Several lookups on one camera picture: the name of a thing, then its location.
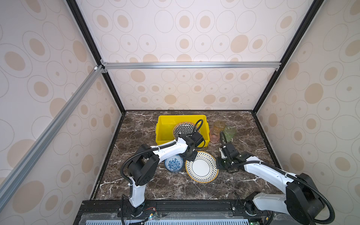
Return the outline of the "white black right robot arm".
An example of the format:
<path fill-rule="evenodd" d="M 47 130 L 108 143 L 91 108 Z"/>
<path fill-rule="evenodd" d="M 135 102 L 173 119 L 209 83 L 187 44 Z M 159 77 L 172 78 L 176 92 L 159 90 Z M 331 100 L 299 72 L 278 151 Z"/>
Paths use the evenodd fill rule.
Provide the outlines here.
<path fill-rule="evenodd" d="M 232 142 L 222 143 L 217 167 L 228 173 L 245 171 L 275 186 L 281 194 L 253 192 L 244 201 L 246 213 L 272 211 L 291 216 L 302 225 L 327 225 L 335 220 L 330 201 L 305 173 L 300 175 L 272 166 L 248 152 L 239 152 Z"/>

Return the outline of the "yellow-rim dotted plate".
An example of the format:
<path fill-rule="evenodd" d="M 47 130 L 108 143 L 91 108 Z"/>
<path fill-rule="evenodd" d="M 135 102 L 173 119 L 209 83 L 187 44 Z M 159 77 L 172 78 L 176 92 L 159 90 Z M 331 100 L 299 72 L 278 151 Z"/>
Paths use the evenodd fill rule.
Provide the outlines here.
<path fill-rule="evenodd" d="M 213 182 L 219 174 L 216 159 L 204 151 L 199 151 L 194 161 L 186 161 L 185 169 L 189 177 L 198 183 Z"/>

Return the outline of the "black white flower-pattern plate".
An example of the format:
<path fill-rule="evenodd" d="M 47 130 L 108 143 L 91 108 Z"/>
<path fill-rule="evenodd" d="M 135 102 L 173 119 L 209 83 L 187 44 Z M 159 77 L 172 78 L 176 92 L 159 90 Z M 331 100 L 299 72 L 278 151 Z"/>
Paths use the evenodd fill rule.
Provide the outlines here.
<path fill-rule="evenodd" d="M 177 124 L 174 128 L 173 128 L 173 136 L 174 138 L 176 138 L 179 134 L 192 134 L 196 131 L 196 127 L 194 123 L 191 122 L 181 122 L 179 124 Z"/>

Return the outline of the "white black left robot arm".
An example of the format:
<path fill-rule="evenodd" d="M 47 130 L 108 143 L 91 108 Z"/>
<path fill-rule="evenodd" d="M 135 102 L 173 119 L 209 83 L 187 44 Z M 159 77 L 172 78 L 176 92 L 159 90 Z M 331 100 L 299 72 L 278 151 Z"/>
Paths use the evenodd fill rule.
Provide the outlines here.
<path fill-rule="evenodd" d="M 121 166 L 120 173 L 130 186 L 128 205 L 142 209 L 145 203 L 146 185 L 155 175 L 158 164 L 179 155 L 187 161 L 194 161 L 198 149 L 204 147 L 205 139 L 199 132 L 180 133 L 170 142 L 157 146 L 143 144 Z"/>

